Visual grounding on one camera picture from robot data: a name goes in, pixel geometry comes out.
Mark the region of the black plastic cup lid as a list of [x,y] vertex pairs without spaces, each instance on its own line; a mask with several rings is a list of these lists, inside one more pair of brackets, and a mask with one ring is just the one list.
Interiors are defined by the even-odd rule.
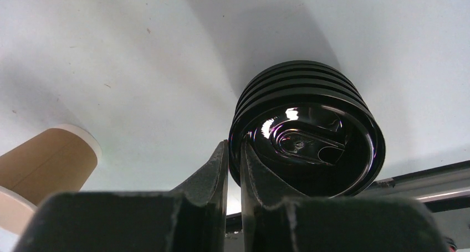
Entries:
[[385,139],[366,105],[342,94],[242,97],[229,131],[229,171],[241,183],[246,142],[281,180],[308,196],[354,196],[377,177]]

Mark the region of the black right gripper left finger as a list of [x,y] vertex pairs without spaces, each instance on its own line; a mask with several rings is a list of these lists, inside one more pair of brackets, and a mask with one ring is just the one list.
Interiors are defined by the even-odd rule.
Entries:
[[223,251],[228,193],[228,141],[171,191],[179,197],[173,216],[172,251]]

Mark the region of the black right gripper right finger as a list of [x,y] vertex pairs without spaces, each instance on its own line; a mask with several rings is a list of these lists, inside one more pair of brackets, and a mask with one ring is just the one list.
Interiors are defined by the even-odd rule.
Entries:
[[248,142],[240,157],[245,251],[299,251],[296,209],[306,195],[263,164]]

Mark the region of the brown paper cup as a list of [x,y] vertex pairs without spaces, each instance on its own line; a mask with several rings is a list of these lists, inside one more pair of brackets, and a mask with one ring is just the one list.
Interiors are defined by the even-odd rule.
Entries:
[[101,157],[98,141],[70,124],[49,128],[1,155],[1,229],[22,234],[42,201],[79,191]]

